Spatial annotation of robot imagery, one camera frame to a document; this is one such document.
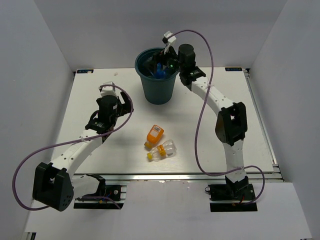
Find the blue label bottle blue cap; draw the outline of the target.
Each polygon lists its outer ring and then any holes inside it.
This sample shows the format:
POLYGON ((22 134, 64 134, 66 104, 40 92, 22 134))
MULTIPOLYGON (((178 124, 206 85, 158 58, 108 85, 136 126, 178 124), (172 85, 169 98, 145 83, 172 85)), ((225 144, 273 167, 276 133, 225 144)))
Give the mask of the blue label bottle blue cap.
POLYGON ((156 70, 153 76, 156 79, 165 79, 168 76, 168 68, 166 66, 163 66, 161 63, 158 63, 156 65, 156 70))

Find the clear bottle yellow cap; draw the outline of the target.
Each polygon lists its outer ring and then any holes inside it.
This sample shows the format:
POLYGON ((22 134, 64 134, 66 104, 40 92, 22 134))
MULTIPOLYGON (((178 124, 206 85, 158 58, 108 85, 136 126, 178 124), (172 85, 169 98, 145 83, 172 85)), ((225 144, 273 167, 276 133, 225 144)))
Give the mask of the clear bottle yellow cap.
POLYGON ((152 161, 160 161, 165 158, 170 158, 177 153, 177 147, 172 139, 165 141, 164 143, 155 147, 151 152, 148 152, 147 160, 152 161))

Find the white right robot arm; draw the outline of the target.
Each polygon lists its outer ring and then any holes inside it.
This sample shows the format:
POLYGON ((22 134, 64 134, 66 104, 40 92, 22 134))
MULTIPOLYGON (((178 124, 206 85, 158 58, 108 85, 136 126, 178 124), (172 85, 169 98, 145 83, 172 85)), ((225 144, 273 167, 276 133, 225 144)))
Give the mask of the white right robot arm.
POLYGON ((180 45, 178 51, 171 46, 158 50, 143 65, 153 75, 159 69, 178 72, 182 84, 216 114, 214 131, 223 145, 226 160, 225 192, 229 198, 238 199, 249 185, 243 157, 248 130, 245 104, 228 99, 208 80, 196 65, 196 54, 190 44, 180 45))

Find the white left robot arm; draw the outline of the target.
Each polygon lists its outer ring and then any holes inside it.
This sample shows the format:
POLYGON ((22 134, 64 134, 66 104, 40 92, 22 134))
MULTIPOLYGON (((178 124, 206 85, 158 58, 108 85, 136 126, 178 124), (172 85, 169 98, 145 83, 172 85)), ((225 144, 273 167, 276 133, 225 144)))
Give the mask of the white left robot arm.
MULTIPOLYGON (((143 51, 135 61, 138 74, 147 78, 144 86, 145 95, 154 97, 153 104, 164 104, 170 97, 165 92, 173 89, 165 86, 165 82, 173 84, 176 72, 167 66, 170 57, 176 57, 173 47, 151 48, 143 51)), ((35 169, 32 197, 46 208, 51 207, 64 211, 73 199, 80 201, 79 206, 91 208, 93 201, 107 208, 107 203, 118 204, 121 200, 121 186, 107 185, 106 180, 97 174, 87 174, 74 178, 74 174, 86 158, 100 147, 116 131, 119 117, 131 116, 134 108, 132 99, 113 82, 99 87, 100 97, 96 100, 98 110, 89 118, 84 131, 78 140, 67 143, 68 149, 50 163, 41 162, 35 169)))

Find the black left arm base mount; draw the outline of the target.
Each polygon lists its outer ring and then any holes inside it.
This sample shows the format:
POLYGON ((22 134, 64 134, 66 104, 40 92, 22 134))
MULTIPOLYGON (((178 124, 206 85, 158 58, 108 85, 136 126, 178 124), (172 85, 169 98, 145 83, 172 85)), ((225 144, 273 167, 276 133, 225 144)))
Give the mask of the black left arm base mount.
POLYGON ((107 183, 97 174, 72 179, 74 209, 120 210, 126 199, 126 186, 107 183))

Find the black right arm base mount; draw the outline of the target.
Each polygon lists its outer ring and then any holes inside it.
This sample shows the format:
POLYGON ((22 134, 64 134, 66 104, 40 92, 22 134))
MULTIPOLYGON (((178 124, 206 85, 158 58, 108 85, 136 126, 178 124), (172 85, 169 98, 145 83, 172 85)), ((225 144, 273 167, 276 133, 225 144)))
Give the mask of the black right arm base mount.
POLYGON ((209 195, 212 213, 256 212, 257 204, 253 185, 249 178, 232 182, 227 177, 224 184, 209 184, 205 189, 209 195))

